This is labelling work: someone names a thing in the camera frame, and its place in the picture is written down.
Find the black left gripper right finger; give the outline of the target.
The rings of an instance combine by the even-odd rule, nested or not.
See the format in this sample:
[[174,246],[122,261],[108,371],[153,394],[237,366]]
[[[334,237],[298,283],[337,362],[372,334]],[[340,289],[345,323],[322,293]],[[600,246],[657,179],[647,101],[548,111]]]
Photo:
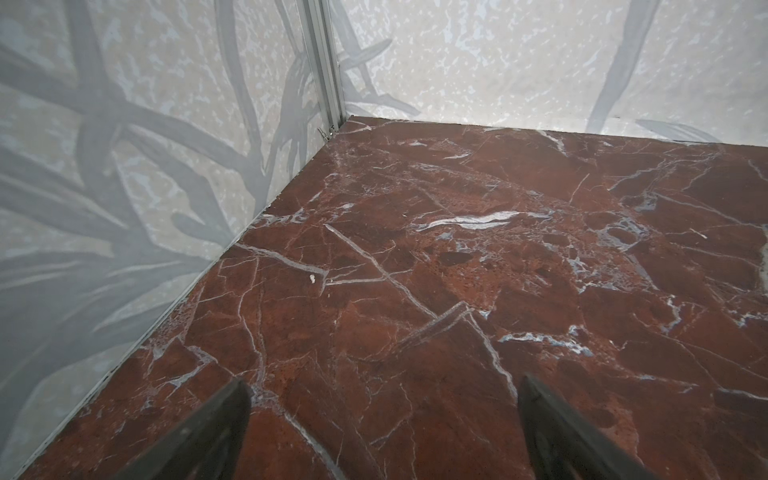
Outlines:
[[517,409],[537,479],[656,477],[531,374],[518,388]]

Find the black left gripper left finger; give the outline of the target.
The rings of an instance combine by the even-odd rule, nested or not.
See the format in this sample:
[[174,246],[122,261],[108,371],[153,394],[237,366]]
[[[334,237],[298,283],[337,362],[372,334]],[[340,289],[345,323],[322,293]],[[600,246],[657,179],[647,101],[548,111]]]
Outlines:
[[248,386],[235,379],[113,477],[231,479],[250,409]]

